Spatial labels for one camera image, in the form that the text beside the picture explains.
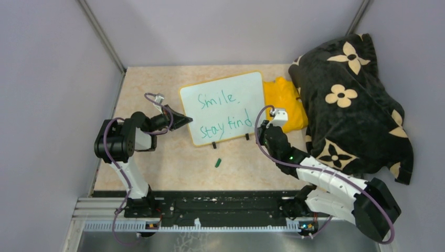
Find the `yellow-framed whiteboard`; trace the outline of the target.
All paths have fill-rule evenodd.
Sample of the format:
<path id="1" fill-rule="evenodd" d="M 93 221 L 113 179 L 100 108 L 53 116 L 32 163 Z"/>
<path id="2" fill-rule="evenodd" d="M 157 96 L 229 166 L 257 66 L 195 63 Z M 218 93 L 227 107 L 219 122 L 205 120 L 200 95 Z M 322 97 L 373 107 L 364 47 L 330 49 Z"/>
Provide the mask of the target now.
<path id="1" fill-rule="evenodd" d="M 266 119 L 259 71 L 184 86 L 179 95 L 195 146 L 252 134 L 256 119 Z"/>

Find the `green marker cap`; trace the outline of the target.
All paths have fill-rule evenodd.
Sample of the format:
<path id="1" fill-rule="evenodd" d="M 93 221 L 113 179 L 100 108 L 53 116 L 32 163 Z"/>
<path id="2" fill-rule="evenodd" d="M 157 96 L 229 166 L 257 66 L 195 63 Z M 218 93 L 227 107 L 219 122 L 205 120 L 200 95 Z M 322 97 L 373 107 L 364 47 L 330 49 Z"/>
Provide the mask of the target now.
<path id="1" fill-rule="evenodd" d="M 220 164 L 221 164 L 221 158 L 218 158 L 218 160 L 216 161 L 216 164 L 215 164 L 215 168 L 218 168 L 220 166 Z"/>

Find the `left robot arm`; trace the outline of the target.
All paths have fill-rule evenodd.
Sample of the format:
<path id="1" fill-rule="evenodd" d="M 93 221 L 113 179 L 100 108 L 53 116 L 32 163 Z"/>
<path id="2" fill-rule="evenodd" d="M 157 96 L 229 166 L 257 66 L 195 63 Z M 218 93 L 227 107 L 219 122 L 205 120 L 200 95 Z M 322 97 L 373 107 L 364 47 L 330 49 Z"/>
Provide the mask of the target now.
<path id="1" fill-rule="evenodd" d="M 157 211 L 152 189 L 137 167 L 134 153 L 155 151 L 159 135 L 192 121 L 168 105 L 161 107 L 161 113 L 151 118 L 137 111 L 127 119 L 104 120 L 93 149 L 98 158 L 114 168 L 126 187 L 124 203 L 119 207 L 126 216 L 151 217 Z"/>

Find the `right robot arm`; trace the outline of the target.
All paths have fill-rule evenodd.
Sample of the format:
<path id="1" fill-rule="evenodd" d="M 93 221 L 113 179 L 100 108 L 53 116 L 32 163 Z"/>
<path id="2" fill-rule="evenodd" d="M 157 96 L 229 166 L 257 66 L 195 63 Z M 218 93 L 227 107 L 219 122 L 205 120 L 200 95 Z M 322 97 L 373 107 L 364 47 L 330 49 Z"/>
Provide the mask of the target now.
<path id="1" fill-rule="evenodd" d="M 356 178 L 319 162 L 292 147 L 281 127 L 268 120 L 257 127 L 255 135 L 260 150 L 282 173 L 311 184 L 297 197 L 295 209 L 298 214 L 328 214 L 355 225 L 375 242 L 393 242 L 394 223 L 401 215 L 401 209 L 382 180 Z"/>

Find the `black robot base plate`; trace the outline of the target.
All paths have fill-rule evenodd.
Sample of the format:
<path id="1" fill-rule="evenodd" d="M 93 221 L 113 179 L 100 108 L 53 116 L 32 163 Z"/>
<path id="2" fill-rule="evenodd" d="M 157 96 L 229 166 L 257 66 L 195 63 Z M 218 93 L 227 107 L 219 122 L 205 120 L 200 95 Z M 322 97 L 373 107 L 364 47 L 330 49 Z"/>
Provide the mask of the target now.
<path id="1" fill-rule="evenodd" d="M 296 232 L 316 234 L 320 214 L 297 201 L 297 191 L 152 191 L 157 209 L 147 229 L 195 229 L 224 231 Z"/>

